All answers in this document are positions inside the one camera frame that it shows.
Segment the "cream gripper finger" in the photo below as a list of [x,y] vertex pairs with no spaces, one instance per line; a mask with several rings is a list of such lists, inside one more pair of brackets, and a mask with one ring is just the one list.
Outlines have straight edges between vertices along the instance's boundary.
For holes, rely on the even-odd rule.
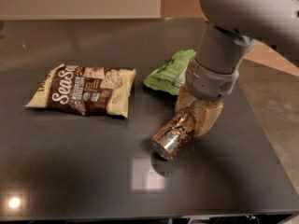
[[189,92],[187,83],[184,83],[178,91],[178,98],[175,107],[176,111],[179,111],[184,107],[191,106],[195,100],[196,98]]
[[217,121],[223,109],[222,100],[214,102],[195,101],[194,115],[195,128],[194,136],[200,137],[209,133],[214,123]]

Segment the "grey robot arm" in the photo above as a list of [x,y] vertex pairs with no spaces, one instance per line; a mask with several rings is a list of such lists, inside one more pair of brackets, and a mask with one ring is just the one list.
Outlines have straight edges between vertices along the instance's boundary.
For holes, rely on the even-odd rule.
[[200,0],[208,19],[190,59],[176,110],[190,106],[194,135],[210,131],[238,78],[244,56],[260,41],[299,65],[298,0]]

